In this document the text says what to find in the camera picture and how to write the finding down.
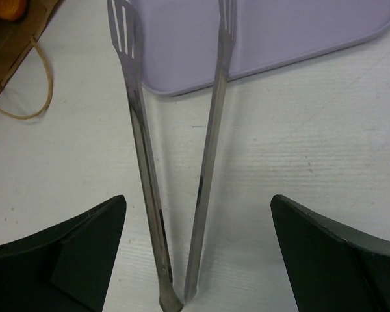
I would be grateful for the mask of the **brown paper bag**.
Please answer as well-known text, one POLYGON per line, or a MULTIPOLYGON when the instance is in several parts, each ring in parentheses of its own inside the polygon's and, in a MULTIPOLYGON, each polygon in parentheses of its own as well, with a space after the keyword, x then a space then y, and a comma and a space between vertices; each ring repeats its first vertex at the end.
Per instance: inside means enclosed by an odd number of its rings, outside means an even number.
POLYGON ((25 14, 17 21, 0 19, 0 93, 15 74, 27 53, 35 49, 47 77, 47 99, 42 108, 26 116, 11 114, 0 108, 0 113, 17 120, 28 120, 42 115, 50 106, 53 97, 53 72, 51 65, 38 44, 58 1, 28 1, 25 14))

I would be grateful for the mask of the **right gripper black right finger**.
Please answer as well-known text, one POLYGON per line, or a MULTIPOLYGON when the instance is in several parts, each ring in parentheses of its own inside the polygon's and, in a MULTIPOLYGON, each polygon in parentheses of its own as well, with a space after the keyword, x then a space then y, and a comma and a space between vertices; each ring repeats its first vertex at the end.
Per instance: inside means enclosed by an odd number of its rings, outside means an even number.
POLYGON ((390 241, 280 194, 270 208, 299 311, 390 311, 390 241))

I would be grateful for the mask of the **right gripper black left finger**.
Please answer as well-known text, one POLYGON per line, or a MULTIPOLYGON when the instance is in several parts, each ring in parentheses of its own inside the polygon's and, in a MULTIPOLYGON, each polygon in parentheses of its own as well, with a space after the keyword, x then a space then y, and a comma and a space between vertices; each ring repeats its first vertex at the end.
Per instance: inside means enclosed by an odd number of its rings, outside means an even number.
POLYGON ((102 311, 126 207, 117 195, 0 245, 0 311, 102 311))

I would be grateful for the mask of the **steel kitchen tongs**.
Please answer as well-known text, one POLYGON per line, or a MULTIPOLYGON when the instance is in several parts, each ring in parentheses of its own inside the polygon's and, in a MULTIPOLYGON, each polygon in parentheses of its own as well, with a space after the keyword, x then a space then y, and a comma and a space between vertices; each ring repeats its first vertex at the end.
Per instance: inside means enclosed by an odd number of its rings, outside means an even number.
MULTIPOLYGON (((220 12, 218 53, 185 278, 184 299, 186 301, 193 299, 198 291, 218 136, 237 34, 236 1, 219 1, 218 4, 220 12)), ((136 8, 129 1, 107 1, 107 13, 110 37, 120 60, 127 93, 151 245, 159 281, 159 304, 163 311, 181 311, 184 301, 178 298, 173 287, 161 195, 142 93, 144 51, 142 20, 136 8)))

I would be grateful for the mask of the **long orange bread loaf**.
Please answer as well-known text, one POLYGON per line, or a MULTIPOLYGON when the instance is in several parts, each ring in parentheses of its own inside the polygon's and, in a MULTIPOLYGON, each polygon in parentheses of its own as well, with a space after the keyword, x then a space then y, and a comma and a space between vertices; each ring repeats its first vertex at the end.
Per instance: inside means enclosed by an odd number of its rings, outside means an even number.
POLYGON ((27 10, 27 0, 0 0, 0 19, 19 20, 27 10))

